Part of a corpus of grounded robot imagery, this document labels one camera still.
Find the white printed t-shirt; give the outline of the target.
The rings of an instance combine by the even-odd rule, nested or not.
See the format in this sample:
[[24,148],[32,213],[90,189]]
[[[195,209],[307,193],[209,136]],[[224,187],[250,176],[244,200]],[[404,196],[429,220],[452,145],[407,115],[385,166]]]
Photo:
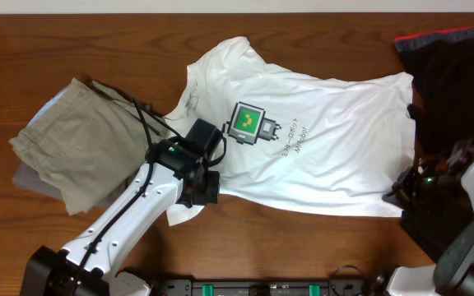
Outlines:
[[400,209],[383,195],[415,157],[412,99],[405,72],[322,80],[265,62],[239,36],[188,66],[165,121],[181,134],[198,119],[223,131],[224,194],[280,210],[395,218]]

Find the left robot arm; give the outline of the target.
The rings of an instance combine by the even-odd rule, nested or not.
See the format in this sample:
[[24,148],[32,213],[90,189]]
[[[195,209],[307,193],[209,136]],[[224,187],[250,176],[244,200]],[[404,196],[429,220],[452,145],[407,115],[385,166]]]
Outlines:
[[222,136],[173,137],[154,145],[135,179],[108,210],[57,252],[42,246],[29,259],[22,295],[149,295],[149,280],[121,266],[142,235],[171,206],[217,203],[213,155]]

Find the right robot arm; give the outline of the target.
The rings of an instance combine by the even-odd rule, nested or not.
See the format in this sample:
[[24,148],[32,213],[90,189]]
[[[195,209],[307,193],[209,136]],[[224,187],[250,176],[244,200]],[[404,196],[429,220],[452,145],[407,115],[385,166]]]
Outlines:
[[408,167],[382,199],[433,263],[384,271],[372,293],[474,295],[474,139]]

